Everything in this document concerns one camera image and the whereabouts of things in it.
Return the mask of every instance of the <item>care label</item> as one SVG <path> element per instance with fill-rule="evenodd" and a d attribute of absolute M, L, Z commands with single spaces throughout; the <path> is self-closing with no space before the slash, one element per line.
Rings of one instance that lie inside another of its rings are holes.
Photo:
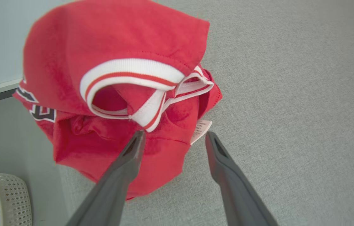
<path fill-rule="evenodd" d="M 199 120 L 197 122 L 197 127 L 195 128 L 194 135 L 191 138 L 191 145 L 195 143 L 199 138 L 201 138 L 212 125 L 211 121 Z"/>

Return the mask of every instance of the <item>red shirt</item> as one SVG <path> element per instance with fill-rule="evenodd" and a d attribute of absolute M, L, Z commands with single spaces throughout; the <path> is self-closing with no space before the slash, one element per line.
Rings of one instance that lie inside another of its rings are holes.
<path fill-rule="evenodd" d="M 136 130 L 145 153 L 128 197 L 182 169 L 196 122 L 220 99 L 199 64 L 209 23 L 145 0 L 60 6 L 32 27 L 14 96 L 54 146 L 54 160 L 98 181 Z"/>

